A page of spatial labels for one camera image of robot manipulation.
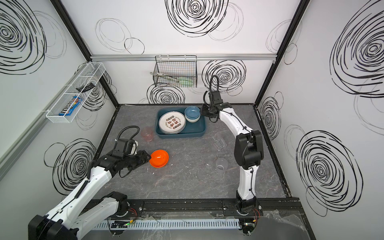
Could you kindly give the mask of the blue bowl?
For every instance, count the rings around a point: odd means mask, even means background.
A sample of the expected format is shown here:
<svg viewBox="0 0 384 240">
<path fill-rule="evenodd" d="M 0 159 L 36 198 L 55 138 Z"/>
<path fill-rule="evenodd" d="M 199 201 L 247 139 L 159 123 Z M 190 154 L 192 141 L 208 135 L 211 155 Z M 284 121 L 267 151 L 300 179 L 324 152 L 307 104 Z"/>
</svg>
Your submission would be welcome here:
<svg viewBox="0 0 384 240">
<path fill-rule="evenodd" d="M 185 109 L 184 115 L 189 120 L 196 120 L 199 119 L 201 116 L 200 108 L 196 106 L 189 106 Z"/>
</svg>

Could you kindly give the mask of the orange bowl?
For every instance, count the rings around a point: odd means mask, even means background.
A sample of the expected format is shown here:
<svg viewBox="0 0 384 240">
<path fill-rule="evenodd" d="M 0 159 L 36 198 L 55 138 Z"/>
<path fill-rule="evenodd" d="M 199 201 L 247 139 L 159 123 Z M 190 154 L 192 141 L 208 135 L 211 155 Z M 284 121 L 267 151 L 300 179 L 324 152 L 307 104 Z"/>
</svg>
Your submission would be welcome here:
<svg viewBox="0 0 384 240">
<path fill-rule="evenodd" d="M 169 161 L 169 154 L 165 150 L 156 150 L 151 154 L 149 161 L 150 165 L 154 168 L 162 168 Z"/>
</svg>

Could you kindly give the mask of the clear glass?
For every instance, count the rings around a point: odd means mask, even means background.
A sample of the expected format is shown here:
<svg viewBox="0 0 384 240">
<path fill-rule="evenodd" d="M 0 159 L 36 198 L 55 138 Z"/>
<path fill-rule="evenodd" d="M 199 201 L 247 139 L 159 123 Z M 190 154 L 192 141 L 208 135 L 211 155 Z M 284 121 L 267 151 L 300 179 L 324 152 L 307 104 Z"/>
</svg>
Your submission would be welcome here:
<svg viewBox="0 0 384 240">
<path fill-rule="evenodd" d="M 228 161 L 224 158 L 218 158 L 215 161 L 215 166 L 218 173 L 224 173 L 228 169 Z"/>
<path fill-rule="evenodd" d="M 218 151 L 222 151 L 226 146 L 226 142 L 221 135 L 213 136 L 214 146 Z"/>
</svg>

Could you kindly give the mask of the cream bowl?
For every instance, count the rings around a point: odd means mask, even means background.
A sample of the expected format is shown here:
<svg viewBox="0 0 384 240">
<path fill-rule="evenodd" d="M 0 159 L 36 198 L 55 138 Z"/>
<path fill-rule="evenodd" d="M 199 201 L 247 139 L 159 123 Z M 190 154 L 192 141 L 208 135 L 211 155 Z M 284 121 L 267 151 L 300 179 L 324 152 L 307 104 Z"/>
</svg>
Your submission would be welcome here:
<svg viewBox="0 0 384 240">
<path fill-rule="evenodd" d="M 196 123 L 197 121 L 199 121 L 200 118 L 196 118 L 196 119 L 189 119 L 186 117 L 186 120 L 189 122 L 189 123 Z"/>
</svg>

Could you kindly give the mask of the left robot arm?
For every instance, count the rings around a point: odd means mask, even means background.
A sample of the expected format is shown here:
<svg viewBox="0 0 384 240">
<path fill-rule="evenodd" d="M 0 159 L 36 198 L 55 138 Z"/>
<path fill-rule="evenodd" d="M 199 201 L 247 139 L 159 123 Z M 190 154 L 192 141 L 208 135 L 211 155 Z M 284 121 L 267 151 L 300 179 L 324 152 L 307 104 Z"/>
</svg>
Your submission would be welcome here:
<svg viewBox="0 0 384 240">
<path fill-rule="evenodd" d="M 109 152 L 93 161 L 86 177 L 69 195 L 44 216 L 36 215 L 28 224 L 30 240 L 80 240 L 110 216 L 124 217 L 133 210 L 125 194 L 111 192 L 88 211 L 87 204 L 119 171 L 130 172 L 147 163 L 146 151 L 134 154 Z"/>
</svg>

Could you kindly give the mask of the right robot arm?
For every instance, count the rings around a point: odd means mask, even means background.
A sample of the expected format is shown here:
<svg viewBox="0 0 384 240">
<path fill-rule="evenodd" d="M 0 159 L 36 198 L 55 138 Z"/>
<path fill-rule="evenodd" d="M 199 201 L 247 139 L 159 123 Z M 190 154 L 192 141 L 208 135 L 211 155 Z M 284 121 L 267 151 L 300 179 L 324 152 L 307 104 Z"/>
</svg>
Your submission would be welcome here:
<svg viewBox="0 0 384 240">
<path fill-rule="evenodd" d="M 234 157 L 240 168 L 236 205 L 237 211 L 245 215 L 258 206 L 256 175 L 264 159 L 263 136 L 259 130 L 248 127 L 228 103 L 213 106 L 203 104 L 201 115 L 221 120 L 236 138 Z"/>
</svg>

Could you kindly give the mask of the teal plastic bin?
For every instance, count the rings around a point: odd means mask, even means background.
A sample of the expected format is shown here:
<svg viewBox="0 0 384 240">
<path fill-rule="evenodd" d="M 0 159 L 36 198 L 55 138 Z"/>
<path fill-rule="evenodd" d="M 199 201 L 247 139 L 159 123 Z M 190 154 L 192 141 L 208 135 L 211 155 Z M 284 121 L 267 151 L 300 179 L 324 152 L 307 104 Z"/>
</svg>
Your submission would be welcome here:
<svg viewBox="0 0 384 240">
<path fill-rule="evenodd" d="M 178 106 L 178 107 L 169 107 L 158 110 L 156 113 L 155 120 L 155 133 L 161 139 L 185 139 L 185 138 L 196 138 L 202 137 L 206 132 L 206 121 L 204 117 L 200 117 L 200 119 L 195 123 L 190 123 L 187 121 L 185 128 L 178 134 L 165 134 L 161 131 L 159 127 L 160 118 L 168 113 L 168 112 L 179 112 L 184 114 L 187 106 Z"/>
</svg>

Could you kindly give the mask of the pink plastic cup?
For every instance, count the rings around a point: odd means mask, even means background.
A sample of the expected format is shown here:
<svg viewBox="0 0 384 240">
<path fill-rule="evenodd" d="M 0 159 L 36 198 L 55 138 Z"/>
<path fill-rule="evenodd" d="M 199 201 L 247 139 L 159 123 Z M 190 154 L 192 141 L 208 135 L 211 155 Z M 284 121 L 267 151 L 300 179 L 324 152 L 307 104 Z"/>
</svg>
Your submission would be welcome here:
<svg viewBox="0 0 384 240">
<path fill-rule="evenodd" d="M 141 129 L 141 136 L 146 142 L 151 142 L 154 139 L 154 131 L 151 127 Z"/>
</svg>

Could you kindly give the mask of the green item in basket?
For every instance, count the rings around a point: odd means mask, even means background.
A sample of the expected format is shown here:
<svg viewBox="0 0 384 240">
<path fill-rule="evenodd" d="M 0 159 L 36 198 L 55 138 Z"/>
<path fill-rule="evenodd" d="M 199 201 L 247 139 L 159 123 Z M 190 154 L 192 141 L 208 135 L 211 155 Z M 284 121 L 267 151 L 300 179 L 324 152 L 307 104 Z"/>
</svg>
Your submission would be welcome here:
<svg viewBox="0 0 384 240">
<path fill-rule="evenodd" d="M 178 80 L 183 86 L 191 87 L 195 85 L 195 79 L 193 77 L 179 77 Z"/>
</svg>

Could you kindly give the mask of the metal tongs in basket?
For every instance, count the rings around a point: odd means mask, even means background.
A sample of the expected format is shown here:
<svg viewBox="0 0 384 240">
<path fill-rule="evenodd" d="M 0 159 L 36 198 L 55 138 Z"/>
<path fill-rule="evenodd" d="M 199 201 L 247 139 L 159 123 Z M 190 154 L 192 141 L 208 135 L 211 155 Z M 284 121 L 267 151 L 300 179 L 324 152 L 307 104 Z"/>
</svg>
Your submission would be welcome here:
<svg viewBox="0 0 384 240">
<path fill-rule="evenodd" d="M 165 74 L 162 74 L 162 73 L 154 73 L 154 72 L 150 72 L 150 74 L 154 77 L 159 77 L 159 78 L 163 78 L 163 79 L 166 79 L 166 80 L 169 80 L 169 81 L 173 81 L 173 82 L 176 82 L 176 83 L 179 83 L 180 81 L 177 79 L 177 78 L 174 78 L 172 76 L 169 76 L 169 75 L 165 75 Z"/>
</svg>

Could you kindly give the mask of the blue candy packet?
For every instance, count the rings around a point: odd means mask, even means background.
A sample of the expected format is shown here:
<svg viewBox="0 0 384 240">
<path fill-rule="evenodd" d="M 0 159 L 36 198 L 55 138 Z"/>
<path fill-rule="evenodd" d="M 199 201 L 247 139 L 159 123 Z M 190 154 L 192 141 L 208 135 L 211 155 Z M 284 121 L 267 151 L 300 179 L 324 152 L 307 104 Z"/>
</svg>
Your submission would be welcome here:
<svg viewBox="0 0 384 240">
<path fill-rule="evenodd" d="M 83 102 L 80 97 L 72 97 L 63 110 L 59 113 L 59 116 L 70 116 L 73 111 Z"/>
</svg>

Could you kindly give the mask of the black front rail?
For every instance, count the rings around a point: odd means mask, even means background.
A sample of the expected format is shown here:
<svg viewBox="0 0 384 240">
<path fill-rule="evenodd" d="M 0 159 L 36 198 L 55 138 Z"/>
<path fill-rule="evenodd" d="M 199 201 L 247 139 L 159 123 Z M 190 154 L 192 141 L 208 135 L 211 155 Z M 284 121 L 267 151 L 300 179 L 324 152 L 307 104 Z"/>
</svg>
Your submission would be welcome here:
<svg viewBox="0 0 384 240">
<path fill-rule="evenodd" d="M 144 216 L 151 213 L 210 212 L 229 216 L 252 217 L 263 215 L 265 211 L 298 211 L 303 206 L 298 198 L 258 198 L 242 203 L 239 199 L 152 199 L 131 200 L 129 206 L 134 209 L 132 216 Z"/>
</svg>

